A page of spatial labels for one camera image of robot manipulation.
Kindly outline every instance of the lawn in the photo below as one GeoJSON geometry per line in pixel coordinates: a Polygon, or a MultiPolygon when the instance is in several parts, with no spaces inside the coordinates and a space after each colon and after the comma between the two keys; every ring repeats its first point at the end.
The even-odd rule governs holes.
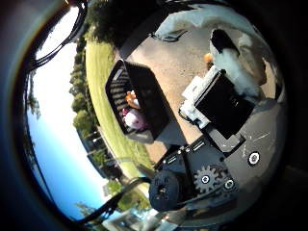
{"type": "Polygon", "coordinates": [[[114,52],[111,45],[103,42],[88,42],[86,49],[87,79],[90,97],[105,140],[117,158],[132,159],[133,162],[122,162],[124,174],[131,178],[140,176],[134,162],[151,167],[147,151],[142,143],[128,140],[117,124],[116,117],[105,93],[105,83],[114,65],[114,52]]]}

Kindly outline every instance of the gear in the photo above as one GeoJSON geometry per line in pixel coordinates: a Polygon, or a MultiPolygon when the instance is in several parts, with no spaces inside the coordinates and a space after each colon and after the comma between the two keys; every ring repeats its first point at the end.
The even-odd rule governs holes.
{"type": "Polygon", "coordinates": [[[197,171],[194,178],[195,188],[201,193],[209,193],[221,182],[219,180],[219,174],[216,173],[216,169],[210,166],[206,168],[202,167],[201,170],[197,171]]]}

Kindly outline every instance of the cable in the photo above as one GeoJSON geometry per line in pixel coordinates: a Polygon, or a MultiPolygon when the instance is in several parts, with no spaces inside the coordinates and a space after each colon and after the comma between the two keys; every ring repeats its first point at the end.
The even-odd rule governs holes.
{"type": "Polygon", "coordinates": [[[34,60],[33,62],[31,62],[28,66],[29,72],[34,70],[34,69],[37,69],[38,67],[43,66],[43,65],[47,64],[49,61],[51,61],[58,54],[58,52],[62,48],[64,48],[65,45],[70,43],[76,37],[79,30],[83,26],[84,21],[85,21],[86,16],[87,16],[87,12],[88,12],[87,0],[74,0],[74,1],[69,1],[69,2],[66,2],[66,3],[70,4],[72,6],[76,6],[79,9],[77,18],[75,20],[74,26],[73,26],[70,34],[67,36],[67,38],[63,42],[61,42],[50,53],[48,53],[47,55],[45,55],[44,57],[42,57],[38,60],[34,60]]]}

